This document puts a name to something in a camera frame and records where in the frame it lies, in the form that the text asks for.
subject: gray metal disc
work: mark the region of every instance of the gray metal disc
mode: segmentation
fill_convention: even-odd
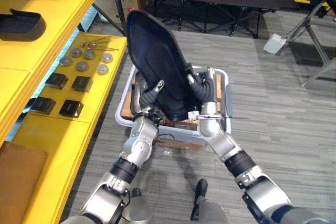
[[[63,67],[67,67],[72,64],[72,59],[69,56],[64,56],[59,59],[59,64]]]
[[[70,55],[75,58],[80,57],[82,55],[82,50],[80,50],[79,47],[74,47],[71,49]]]
[[[105,64],[100,64],[97,66],[97,72],[99,74],[107,74],[109,72],[109,68]]]
[[[86,58],[87,60],[92,60],[95,56],[96,54],[92,49],[88,49],[84,52],[84,58]]]
[[[113,61],[112,54],[109,54],[108,52],[106,52],[105,54],[102,55],[101,61],[104,63],[112,62]]]
[[[76,69],[78,71],[84,72],[89,69],[89,64],[86,61],[80,61],[76,64]]]

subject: cardboard box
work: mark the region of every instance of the cardboard box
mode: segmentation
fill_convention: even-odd
[[[0,220],[20,224],[48,154],[4,142],[0,148]]]

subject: yellow table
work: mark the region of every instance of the yellow table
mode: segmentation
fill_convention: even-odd
[[[0,40],[0,145],[60,50],[95,0],[0,0],[9,9],[38,12],[44,34],[31,42]]]
[[[80,47],[81,41],[104,37],[106,35],[79,33],[66,56],[70,55],[72,48]],[[41,97],[51,98],[56,102],[53,110],[49,115],[30,111],[13,139],[14,143],[48,153],[43,173],[30,200],[24,224],[58,223],[59,221],[127,45],[125,37],[108,36],[106,38],[106,40],[110,39],[113,41],[100,45],[117,48],[118,51],[95,50],[96,57],[86,61],[89,64],[87,71],[79,72],[75,69],[76,63],[85,60],[83,56],[72,58],[73,63],[70,66],[59,65],[56,68],[56,73],[65,74],[69,80],[61,90],[44,87],[40,94]],[[96,67],[103,63],[100,58],[105,52],[113,55],[113,61],[105,63],[109,72],[100,75]],[[89,92],[79,92],[71,88],[76,76],[92,78],[93,84]],[[66,99],[80,101],[83,104],[78,118],[59,114]]]

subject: white box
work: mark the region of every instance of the white box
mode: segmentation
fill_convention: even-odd
[[[273,34],[264,46],[264,50],[270,54],[276,54],[286,43],[280,35]]]

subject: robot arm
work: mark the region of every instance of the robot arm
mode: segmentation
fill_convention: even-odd
[[[113,224],[118,223],[125,203],[122,196],[129,195],[130,184],[142,164],[152,153],[152,144],[158,134],[160,115],[152,110],[157,94],[164,86],[160,81],[156,87],[143,95],[142,111],[134,118],[130,137],[123,146],[118,160],[98,182],[84,204],[80,216],[74,216],[62,224]]]
[[[215,77],[214,69],[208,68],[204,83],[216,83]],[[200,90],[205,90],[209,84],[197,84],[191,75],[188,80],[195,94],[203,94],[197,130],[235,177],[239,188],[245,190],[243,200],[255,219],[263,224],[329,223],[307,209],[292,206],[286,193],[222,129],[219,123],[222,115],[217,112],[216,89],[206,94]]]

